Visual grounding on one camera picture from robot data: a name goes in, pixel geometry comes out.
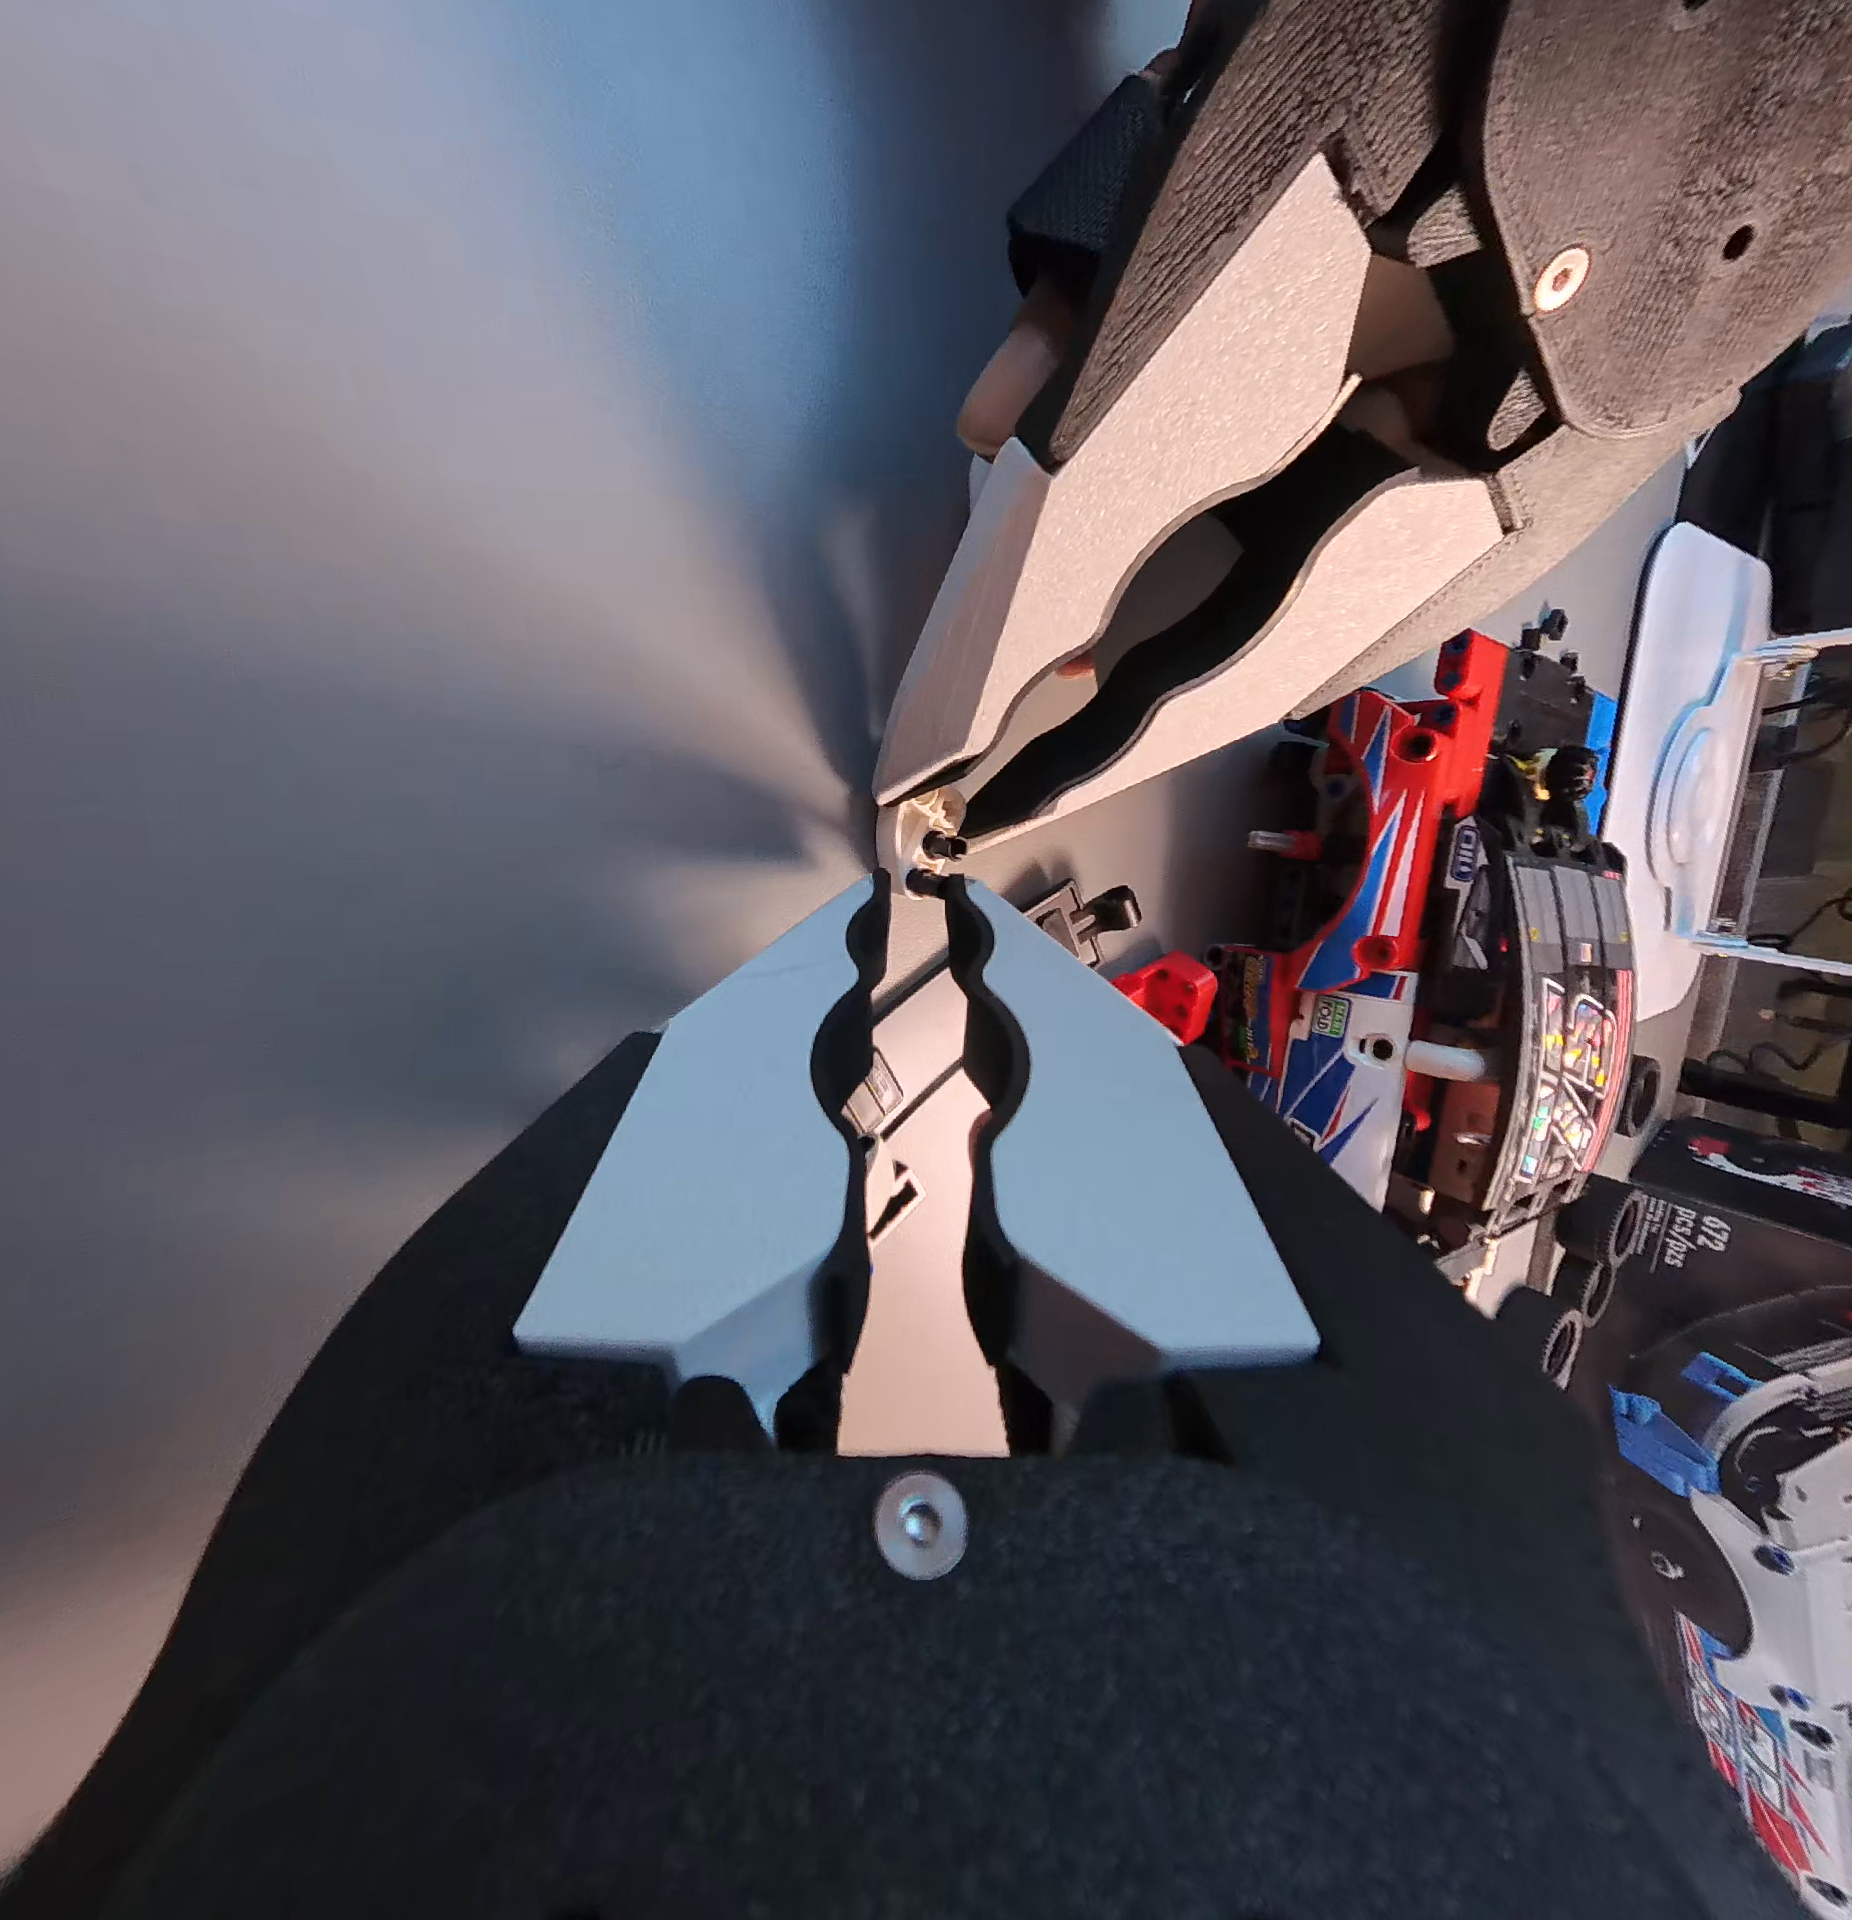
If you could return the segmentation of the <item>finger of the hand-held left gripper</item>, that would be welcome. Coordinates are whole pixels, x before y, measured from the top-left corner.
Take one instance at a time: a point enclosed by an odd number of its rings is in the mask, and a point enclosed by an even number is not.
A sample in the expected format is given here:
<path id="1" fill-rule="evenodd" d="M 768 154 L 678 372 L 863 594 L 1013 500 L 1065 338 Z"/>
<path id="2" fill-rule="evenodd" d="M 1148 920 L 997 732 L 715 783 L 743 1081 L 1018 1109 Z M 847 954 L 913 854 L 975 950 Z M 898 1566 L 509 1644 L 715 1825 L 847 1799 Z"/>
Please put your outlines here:
<path id="1" fill-rule="evenodd" d="M 1013 705 L 1093 648 L 1179 527 L 1279 472 L 1356 388 L 1373 250 L 1330 158 L 1279 189 L 1079 452 L 993 462 L 888 710 L 879 806 L 993 750 Z"/>
<path id="2" fill-rule="evenodd" d="M 1312 446 L 1214 519 L 1239 544 L 1226 577 L 978 785 L 967 841 L 1004 841 L 1318 707 L 1505 536 L 1487 480 L 1431 478 L 1384 446 Z"/>

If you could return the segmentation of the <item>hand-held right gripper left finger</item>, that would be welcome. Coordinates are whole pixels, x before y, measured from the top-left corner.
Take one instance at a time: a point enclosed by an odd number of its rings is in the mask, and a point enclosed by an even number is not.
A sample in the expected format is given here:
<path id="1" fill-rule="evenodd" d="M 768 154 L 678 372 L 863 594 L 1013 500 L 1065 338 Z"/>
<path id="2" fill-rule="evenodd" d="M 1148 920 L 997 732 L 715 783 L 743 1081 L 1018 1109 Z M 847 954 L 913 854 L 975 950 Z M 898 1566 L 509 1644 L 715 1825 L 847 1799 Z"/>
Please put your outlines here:
<path id="1" fill-rule="evenodd" d="M 863 1135 L 893 882 L 842 893 L 659 1033 L 525 1309 L 552 1361 L 729 1380 L 760 1426 L 833 1426 L 871 1280 Z"/>

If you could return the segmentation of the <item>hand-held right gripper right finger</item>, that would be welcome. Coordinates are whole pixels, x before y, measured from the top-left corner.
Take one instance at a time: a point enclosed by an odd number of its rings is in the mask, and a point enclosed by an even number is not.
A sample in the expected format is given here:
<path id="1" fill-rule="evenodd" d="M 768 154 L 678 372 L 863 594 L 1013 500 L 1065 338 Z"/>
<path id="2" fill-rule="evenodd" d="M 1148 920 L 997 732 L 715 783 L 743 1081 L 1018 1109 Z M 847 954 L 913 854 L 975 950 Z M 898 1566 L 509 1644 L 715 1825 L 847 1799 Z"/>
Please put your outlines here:
<path id="1" fill-rule="evenodd" d="M 1287 1367 L 1318 1326 L 1182 1045 L 989 885 L 942 885 L 974 1138 L 964 1307 L 1004 1426 L 1104 1386 Z"/>

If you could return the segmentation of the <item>red lego piece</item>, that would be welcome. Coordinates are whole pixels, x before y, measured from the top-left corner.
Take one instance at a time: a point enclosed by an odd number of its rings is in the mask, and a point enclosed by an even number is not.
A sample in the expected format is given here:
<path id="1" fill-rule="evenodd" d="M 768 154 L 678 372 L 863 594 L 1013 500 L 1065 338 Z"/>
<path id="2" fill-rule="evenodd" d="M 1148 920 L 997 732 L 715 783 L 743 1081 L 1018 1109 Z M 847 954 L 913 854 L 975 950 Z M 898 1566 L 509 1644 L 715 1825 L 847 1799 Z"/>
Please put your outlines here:
<path id="1" fill-rule="evenodd" d="M 1187 950 L 1165 950 L 1144 965 L 1121 971 L 1109 986 L 1159 1023 L 1179 1046 L 1207 1033 L 1221 1004 L 1221 976 Z"/>

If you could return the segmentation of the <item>lego race car model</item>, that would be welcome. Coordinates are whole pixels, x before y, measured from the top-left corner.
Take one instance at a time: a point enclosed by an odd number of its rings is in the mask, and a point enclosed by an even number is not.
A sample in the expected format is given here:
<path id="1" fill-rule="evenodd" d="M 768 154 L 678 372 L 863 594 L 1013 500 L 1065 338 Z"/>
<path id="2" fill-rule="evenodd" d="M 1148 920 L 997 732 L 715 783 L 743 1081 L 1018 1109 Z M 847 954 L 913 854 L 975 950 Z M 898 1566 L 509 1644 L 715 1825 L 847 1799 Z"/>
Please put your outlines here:
<path id="1" fill-rule="evenodd" d="M 1466 630 L 1425 697 L 1356 685 L 1290 723 L 1263 912 L 1207 950 L 1226 1069 L 1449 1263 L 1574 1200 L 1634 1088 L 1619 705 L 1565 625 Z"/>

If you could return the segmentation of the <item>white lego liftarm piece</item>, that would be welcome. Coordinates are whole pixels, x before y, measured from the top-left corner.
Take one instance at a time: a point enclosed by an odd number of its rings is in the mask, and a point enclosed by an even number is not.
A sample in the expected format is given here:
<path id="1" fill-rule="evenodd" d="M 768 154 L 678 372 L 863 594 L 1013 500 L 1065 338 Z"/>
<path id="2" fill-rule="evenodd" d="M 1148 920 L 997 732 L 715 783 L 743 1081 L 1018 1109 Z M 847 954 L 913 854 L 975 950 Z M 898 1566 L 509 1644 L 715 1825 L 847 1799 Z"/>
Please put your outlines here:
<path id="1" fill-rule="evenodd" d="M 944 785 L 900 798 L 888 806 L 879 806 L 873 841 L 878 841 L 879 866 L 893 879 L 894 898 L 909 898 L 906 876 L 912 866 L 925 866 L 936 871 L 961 876 L 967 860 L 934 864 L 922 858 L 920 841 L 934 828 L 964 836 L 964 812 L 967 812 L 964 793 Z"/>

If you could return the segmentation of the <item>black lego panel assembly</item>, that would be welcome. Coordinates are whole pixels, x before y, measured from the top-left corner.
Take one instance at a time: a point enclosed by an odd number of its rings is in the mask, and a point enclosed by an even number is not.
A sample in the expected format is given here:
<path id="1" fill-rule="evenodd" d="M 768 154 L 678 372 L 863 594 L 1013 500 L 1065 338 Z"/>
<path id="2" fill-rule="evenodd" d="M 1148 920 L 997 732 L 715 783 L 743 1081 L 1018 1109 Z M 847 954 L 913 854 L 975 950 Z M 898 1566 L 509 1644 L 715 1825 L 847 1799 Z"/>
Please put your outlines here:
<path id="1" fill-rule="evenodd" d="M 1129 885 L 1095 898 L 1067 879 L 1023 907 L 1023 917 L 1090 970 L 1104 965 L 1109 934 L 1140 926 L 1144 909 Z M 873 1019 L 873 1056 L 846 1103 L 866 1161 L 866 1242 L 878 1248 L 922 1205 L 922 1165 L 942 1157 L 961 1119 L 975 1112 L 964 1073 L 967 996 L 948 965 L 913 982 Z"/>

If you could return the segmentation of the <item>lego set box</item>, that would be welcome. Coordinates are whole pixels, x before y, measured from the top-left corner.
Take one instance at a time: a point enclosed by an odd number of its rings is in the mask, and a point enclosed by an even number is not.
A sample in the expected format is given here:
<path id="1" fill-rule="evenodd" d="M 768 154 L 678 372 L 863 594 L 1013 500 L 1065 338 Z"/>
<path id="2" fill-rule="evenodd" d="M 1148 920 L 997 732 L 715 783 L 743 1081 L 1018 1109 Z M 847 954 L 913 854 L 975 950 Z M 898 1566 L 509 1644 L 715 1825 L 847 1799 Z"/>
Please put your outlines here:
<path id="1" fill-rule="evenodd" d="M 1650 1340 L 1619 1537 L 1685 1717 L 1816 1915 L 1852 1915 L 1852 1158 L 1668 1123 L 1628 1195 Z"/>

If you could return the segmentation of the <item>person's left hand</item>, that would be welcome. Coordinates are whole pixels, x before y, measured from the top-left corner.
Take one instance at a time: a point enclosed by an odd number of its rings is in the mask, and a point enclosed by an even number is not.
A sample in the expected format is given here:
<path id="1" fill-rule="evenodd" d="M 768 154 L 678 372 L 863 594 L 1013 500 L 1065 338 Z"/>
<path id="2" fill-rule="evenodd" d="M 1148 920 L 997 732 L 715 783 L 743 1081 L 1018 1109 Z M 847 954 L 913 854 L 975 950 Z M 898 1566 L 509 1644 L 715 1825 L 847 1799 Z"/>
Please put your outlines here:
<path id="1" fill-rule="evenodd" d="M 1026 298 L 1011 330 L 993 348 L 958 414 L 958 438 L 975 458 L 993 462 L 1032 398 L 1065 363 L 1079 315 L 1065 298 Z"/>

